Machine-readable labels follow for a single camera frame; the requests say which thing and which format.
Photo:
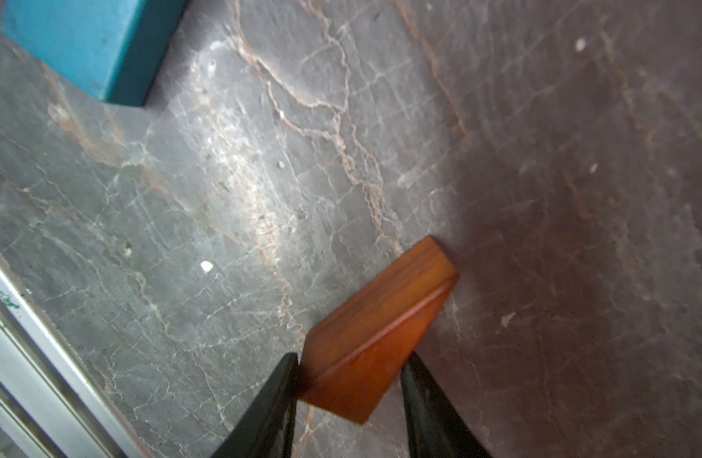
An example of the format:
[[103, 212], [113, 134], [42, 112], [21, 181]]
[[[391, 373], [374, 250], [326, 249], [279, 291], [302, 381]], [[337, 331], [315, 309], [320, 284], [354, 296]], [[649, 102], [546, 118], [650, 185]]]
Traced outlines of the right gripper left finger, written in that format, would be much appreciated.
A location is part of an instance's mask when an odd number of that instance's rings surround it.
[[290, 457], [298, 378], [299, 357], [297, 353], [286, 353], [236, 427], [211, 457]]

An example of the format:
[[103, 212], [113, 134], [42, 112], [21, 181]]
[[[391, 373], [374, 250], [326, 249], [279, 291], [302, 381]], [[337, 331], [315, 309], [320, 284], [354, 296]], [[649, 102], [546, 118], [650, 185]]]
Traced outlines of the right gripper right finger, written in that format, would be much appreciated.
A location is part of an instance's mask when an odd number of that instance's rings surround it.
[[410, 457], [491, 458], [416, 352], [404, 365], [401, 384]]

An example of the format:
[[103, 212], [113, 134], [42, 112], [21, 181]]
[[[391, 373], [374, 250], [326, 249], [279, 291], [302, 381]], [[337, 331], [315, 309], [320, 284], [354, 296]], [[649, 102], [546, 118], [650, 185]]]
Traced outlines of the reddish brown wedge block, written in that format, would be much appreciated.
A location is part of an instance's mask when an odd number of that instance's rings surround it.
[[308, 332], [299, 398], [364, 424], [459, 278], [435, 238], [420, 240]]

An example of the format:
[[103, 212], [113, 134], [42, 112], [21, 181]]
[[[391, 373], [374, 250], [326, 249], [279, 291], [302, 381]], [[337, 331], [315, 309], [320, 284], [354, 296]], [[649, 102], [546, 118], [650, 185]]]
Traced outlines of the teal block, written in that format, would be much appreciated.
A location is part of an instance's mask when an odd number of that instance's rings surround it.
[[9, 1], [2, 31], [91, 97], [140, 107], [184, 0]]

